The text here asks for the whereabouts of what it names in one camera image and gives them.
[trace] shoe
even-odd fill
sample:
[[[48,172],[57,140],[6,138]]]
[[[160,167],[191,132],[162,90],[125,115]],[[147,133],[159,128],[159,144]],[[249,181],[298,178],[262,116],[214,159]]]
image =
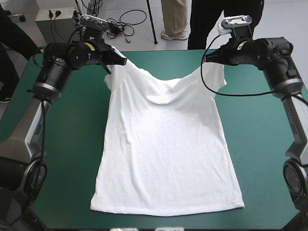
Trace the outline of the shoe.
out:
[[[8,103],[12,98],[13,92],[0,91],[0,103]]]
[[[165,40],[186,40],[188,38],[188,34],[186,32],[186,30],[184,30],[183,32],[175,35],[175,36],[171,36],[171,35],[167,35],[166,31],[163,30],[160,33],[161,37]]]

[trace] t-shirt sleeve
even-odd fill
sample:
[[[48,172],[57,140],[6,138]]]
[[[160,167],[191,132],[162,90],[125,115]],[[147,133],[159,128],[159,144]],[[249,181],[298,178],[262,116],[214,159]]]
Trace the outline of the t-shirt sleeve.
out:
[[[201,87],[207,90],[201,80],[200,68],[197,69],[197,72],[197,74],[200,76],[199,83]],[[220,88],[227,84],[224,75],[224,65],[222,64],[204,63],[202,65],[202,75],[206,85],[214,91],[218,91]],[[212,93],[209,90],[207,91],[212,95],[212,98],[215,97],[215,93]]]
[[[121,56],[125,57],[123,54],[121,54],[117,49],[115,51],[120,54]],[[111,74],[106,75],[104,81],[111,91],[115,91],[123,82],[123,80],[126,78],[128,73],[133,68],[134,64],[127,60],[126,65],[107,65],[108,69],[110,70]]]

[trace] t-shirt hem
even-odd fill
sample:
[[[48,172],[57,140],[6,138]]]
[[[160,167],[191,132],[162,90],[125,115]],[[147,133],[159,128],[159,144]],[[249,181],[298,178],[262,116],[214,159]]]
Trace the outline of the t-shirt hem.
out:
[[[179,216],[197,213],[209,213],[209,212],[219,212],[224,210],[229,210],[233,208],[245,207],[243,201],[229,202],[223,204],[214,204],[207,206],[198,207],[188,207],[184,209],[148,209],[148,208],[134,208],[134,207],[121,207],[121,206],[108,206],[100,203],[91,203],[90,209],[107,212],[107,213],[120,213],[120,214],[142,214],[142,215],[152,215],[152,216]]]

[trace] white floor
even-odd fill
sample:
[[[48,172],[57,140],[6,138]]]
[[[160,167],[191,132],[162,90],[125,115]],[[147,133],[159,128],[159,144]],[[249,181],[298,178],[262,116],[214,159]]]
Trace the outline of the white floor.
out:
[[[154,44],[152,28],[149,17],[140,25],[134,26],[135,34],[130,37],[131,42],[127,43],[123,35],[116,39],[109,39],[105,36],[105,41],[116,46],[120,51],[153,51],[153,50],[185,50],[187,41],[166,41],[160,38],[160,32],[164,29],[161,13],[161,4],[159,0],[150,1],[156,37],[158,44]],[[16,22],[38,46],[45,45],[43,36],[35,24],[35,18],[39,10],[35,0],[11,0],[8,9],[12,13],[23,12],[27,18],[26,22]],[[104,0],[103,8],[99,17],[107,19],[112,17],[116,20],[119,16],[130,9],[142,9],[147,11],[145,0]],[[141,12],[132,12],[127,14],[123,20],[127,22],[138,22],[144,15]],[[260,24],[255,29],[254,38],[271,38],[284,36],[294,45],[292,57],[297,65],[304,83],[308,84],[308,29],[305,22],[308,21],[308,0],[265,0],[263,17]],[[216,29],[213,29],[208,37],[209,42],[217,35]],[[221,37],[214,42],[213,48],[218,48],[226,43],[228,36]],[[14,51],[8,51],[19,74],[23,72],[26,60]],[[0,103],[0,118],[5,110],[5,104]]]

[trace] black wire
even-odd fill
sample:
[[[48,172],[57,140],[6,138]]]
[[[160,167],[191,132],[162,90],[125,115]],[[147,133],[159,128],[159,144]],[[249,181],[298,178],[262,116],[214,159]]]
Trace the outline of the black wire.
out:
[[[87,11],[92,15],[92,16],[95,16],[97,17],[99,12],[100,12],[100,8],[103,6],[103,0],[99,0],[98,2],[94,3],[94,4],[91,4],[89,7],[87,7],[83,0],[81,0],[81,3],[82,3],[82,7],[85,7],[87,9]]]
[[[122,21],[122,17],[125,14],[127,14],[129,12],[133,12],[133,11],[143,12],[144,15],[145,15],[145,18],[142,21],[138,22],[138,23],[123,22]],[[124,36],[133,36],[135,34],[135,29],[132,26],[139,25],[139,24],[143,23],[146,19],[147,19],[147,14],[143,10],[129,10],[129,11],[126,11],[123,14],[121,14],[121,16],[119,18],[119,21],[115,20],[114,18],[108,18],[106,21],[109,22],[111,25],[109,27],[109,31],[106,32],[107,36],[110,39],[114,39],[120,33],[122,33]],[[124,32],[126,27],[131,28],[132,32],[130,34]]]
[[[53,41],[55,42],[56,40],[54,39],[53,32],[52,32],[52,19],[50,19],[50,28],[51,28],[51,36],[53,37]]]
[[[70,41],[71,41],[71,39],[72,39],[72,37],[73,37],[73,35],[76,33],[76,32],[78,32],[79,31],[79,36],[80,36],[80,41],[81,41],[81,32],[80,32],[80,27],[78,27],[78,28],[76,28],[76,30],[74,30],[74,32],[71,34],[71,36],[69,37],[69,39],[68,39],[68,41],[67,41],[67,43],[70,43]]]
[[[255,93],[255,94],[225,94],[225,93],[219,93],[219,92],[214,91],[214,90],[212,90],[211,88],[209,88],[209,87],[207,86],[207,84],[205,83],[204,78],[203,78],[203,74],[202,74],[202,64],[203,64],[203,60],[204,60],[204,58],[205,58],[205,55],[206,55],[208,49],[211,47],[211,45],[213,44],[213,42],[214,42],[219,36],[220,36],[220,35],[217,35],[217,36],[211,41],[210,45],[209,45],[209,46],[207,47],[207,49],[205,50],[205,52],[204,52],[204,54],[203,54],[203,56],[202,56],[201,65],[200,65],[201,80],[202,80],[204,86],[205,86],[209,91],[211,91],[211,92],[213,92],[213,93],[215,93],[215,94],[217,94],[217,95],[221,95],[221,96],[231,96],[231,97],[250,97],[250,96],[260,96],[260,95],[267,95],[267,94],[273,94],[273,93],[283,93],[283,94],[287,94],[287,95],[284,96],[284,97],[281,99],[281,101],[283,101],[283,100],[284,100],[285,98],[287,98],[287,97],[295,97],[295,98],[299,99],[301,102],[303,102],[305,105],[308,106],[308,102],[307,102],[304,98],[298,96],[298,94],[301,94],[301,92],[299,92],[299,93],[297,93],[297,94],[293,94],[293,95],[290,95],[289,92],[287,92],[287,91],[282,91],[282,90],[272,90],[272,91],[267,91],[267,92],[263,92],[263,93]]]
[[[57,31],[57,27],[56,27],[56,18],[57,16],[54,18],[53,20],[53,25],[54,25],[54,30],[56,31],[56,33],[60,36],[60,38],[64,41],[64,42],[67,42]]]
[[[287,93],[286,91],[267,91],[267,92],[263,92],[263,93],[254,93],[254,94],[225,94],[225,93],[219,93],[217,91],[212,90],[210,87],[208,87],[208,85],[205,83],[204,78],[203,78],[203,73],[202,73],[202,64],[203,64],[203,60],[205,58],[205,55],[208,51],[208,49],[211,47],[211,45],[213,44],[213,42],[220,37],[220,35],[217,35],[210,43],[210,45],[207,47],[207,49],[205,50],[203,56],[202,56],[202,60],[201,60],[201,65],[200,65],[200,74],[201,74],[201,80],[204,84],[204,86],[211,92],[217,94],[217,95],[221,95],[221,96],[233,96],[233,97],[250,97],[250,96],[259,96],[259,95],[267,95],[267,94],[272,94],[272,93]]]
[[[308,107],[308,102],[307,102],[304,98],[298,96],[298,94],[295,94],[295,95],[286,95],[286,96],[284,96],[284,97],[281,98],[281,101],[283,101],[284,99],[289,98],[289,97],[291,97],[291,96],[294,97],[294,98],[297,98],[298,100],[300,100],[301,102],[303,102],[303,103]]]
[[[45,105],[44,105],[44,99],[40,100],[41,102],[41,111],[42,111],[42,145],[41,145],[41,152],[40,152],[40,157],[39,157],[39,164],[38,164],[38,170],[35,178],[35,182],[32,188],[32,191],[30,192],[30,197],[32,197],[34,190],[39,187],[38,185],[38,179],[39,179],[39,174],[42,169],[43,161],[44,161],[44,152],[45,152],[45,136],[46,136],[46,111],[45,111]]]
[[[129,13],[129,12],[132,12],[132,11],[140,11],[140,12],[144,13],[145,18],[144,18],[141,22],[139,22],[139,23],[127,23],[127,22],[123,22],[123,21],[121,20],[121,18],[122,18],[125,14],[127,14],[127,13]],[[130,10],[130,11],[126,11],[125,13],[123,13],[123,14],[120,16],[119,21],[122,22],[122,23],[124,23],[124,24],[126,24],[126,25],[135,26],[135,25],[139,25],[139,24],[143,23],[143,22],[146,20],[146,18],[147,18],[147,15],[146,15],[146,12],[145,12],[145,11],[143,11],[143,10]]]
[[[39,47],[38,49],[39,49],[39,50],[42,50],[42,49],[45,49],[45,48],[46,48],[46,47],[42,46],[42,47]],[[38,66],[38,67],[41,68],[41,69],[43,69],[44,67],[41,66],[41,65],[39,65],[39,64],[37,63],[37,61],[35,60],[35,56],[36,56],[37,54],[38,54],[38,53],[35,53],[35,54],[32,56],[34,65],[35,65],[35,66]]]

